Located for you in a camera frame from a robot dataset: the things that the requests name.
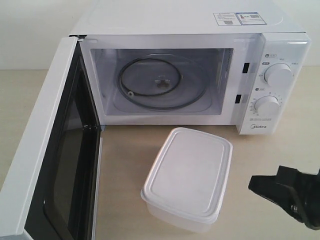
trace label sticker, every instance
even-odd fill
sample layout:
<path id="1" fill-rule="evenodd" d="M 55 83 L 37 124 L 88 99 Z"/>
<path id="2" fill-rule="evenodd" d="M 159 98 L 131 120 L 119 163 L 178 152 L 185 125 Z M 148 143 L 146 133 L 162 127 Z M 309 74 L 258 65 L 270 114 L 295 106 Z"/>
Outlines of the label sticker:
<path id="1" fill-rule="evenodd" d="M 267 23 L 257 12 L 236 12 L 241 25 L 266 25 Z"/>
<path id="2" fill-rule="evenodd" d="M 234 12 L 214 13 L 213 15 L 219 26 L 241 25 Z"/>

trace power level knob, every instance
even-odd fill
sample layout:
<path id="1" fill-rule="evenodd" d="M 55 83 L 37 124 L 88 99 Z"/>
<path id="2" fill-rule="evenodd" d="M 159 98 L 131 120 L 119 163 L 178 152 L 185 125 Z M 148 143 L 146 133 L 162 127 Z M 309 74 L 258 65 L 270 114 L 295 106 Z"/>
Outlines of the power level knob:
<path id="1" fill-rule="evenodd" d="M 259 115 L 274 116 L 279 112 L 279 102 L 274 96 L 264 96 L 254 104 L 254 109 Z"/>
<path id="2" fill-rule="evenodd" d="M 272 65 L 264 73 L 264 80 L 272 87 L 288 87 L 292 79 L 292 71 L 290 67 L 284 63 Z"/>

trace open microwave door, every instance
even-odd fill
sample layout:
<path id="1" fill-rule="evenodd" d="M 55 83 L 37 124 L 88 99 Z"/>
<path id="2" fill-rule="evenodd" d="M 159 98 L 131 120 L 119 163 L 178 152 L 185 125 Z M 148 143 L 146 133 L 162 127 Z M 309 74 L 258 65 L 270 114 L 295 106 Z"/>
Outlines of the open microwave door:
<path id="1" fill-rule="evenodd" d="M 100 133 L 78 39 L 63 38 L 0 192 L 1 240 L 94 239 Z"/>

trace countertop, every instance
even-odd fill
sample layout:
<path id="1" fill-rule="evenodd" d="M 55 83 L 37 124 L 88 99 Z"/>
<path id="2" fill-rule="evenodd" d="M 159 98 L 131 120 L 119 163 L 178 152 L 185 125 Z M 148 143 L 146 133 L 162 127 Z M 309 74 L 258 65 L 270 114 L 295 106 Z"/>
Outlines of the countertop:
<path id="1" fill-rule="evenodd" d="M 46 71 L 0 71 L 0 187 Z M 318 240 L 277 205 L 248 190 L 252 175 L 279 165 L 316 174 L 320 168 L 320 67 L 304 67 L 273 135 L 238 135 L 234 126 L 185 126 L 226 138 L 233 155 L 222 208 L 208 233 L 171 226 L 148 213 L 140 190 L 176 126 L 107 126 L 98 194 L 96 240 Z"/>

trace white plastic lid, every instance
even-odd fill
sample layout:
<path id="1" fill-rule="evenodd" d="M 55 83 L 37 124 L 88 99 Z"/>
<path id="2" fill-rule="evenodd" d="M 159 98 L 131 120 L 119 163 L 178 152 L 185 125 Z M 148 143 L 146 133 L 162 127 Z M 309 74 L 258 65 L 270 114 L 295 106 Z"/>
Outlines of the white plastic lid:
<path id="1" fill-rule="evenodd" d="M 227 185 L 233 146 L 206 132 L 171 131 L 150 170 L 141 197 L 176 216 L 216 221 Z"/>

